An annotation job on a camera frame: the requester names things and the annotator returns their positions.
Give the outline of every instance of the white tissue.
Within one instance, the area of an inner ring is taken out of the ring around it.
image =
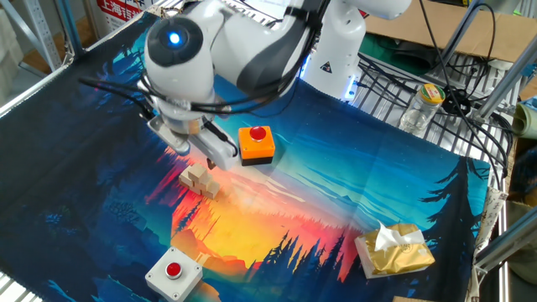
[[[425,242],[420,230],[401,236],[399,232],[388,229],[380,221],[378,223],[380,223],[380,230],[378,231],[377,241],[375,243],[375,252],[402,244],[420,244]]]

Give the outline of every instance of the white box with red button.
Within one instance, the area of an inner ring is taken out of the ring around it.
[[[169,302],[184,301],[203,277],[200,264],[170,247],[145,275],[148,286]]]

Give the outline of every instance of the warning label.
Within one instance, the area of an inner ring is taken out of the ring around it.
[[[104,13],[107,13],[115,18],[119,18],[123,21],[128,21],[132,17],[142,12],[140,9],[135,8],[130,4],[127,5],[127,1],[97,0],[97,5]]]
[[[328,72],[328,73],[332,73],[332,68],[330,67],[330,62],[326,62],[323,66],[321,66],[321,69]]]

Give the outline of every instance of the orange box with red button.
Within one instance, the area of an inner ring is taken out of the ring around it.
[[[238,129],[238,144],[243,166],[272,163],[276,146],[269,126]]]

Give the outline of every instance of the glass jar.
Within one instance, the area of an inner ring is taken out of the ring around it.
[[[423,85],[401,117],[399,129],[414,135],[422,134],[445,99],[446,94],[440,87]]]

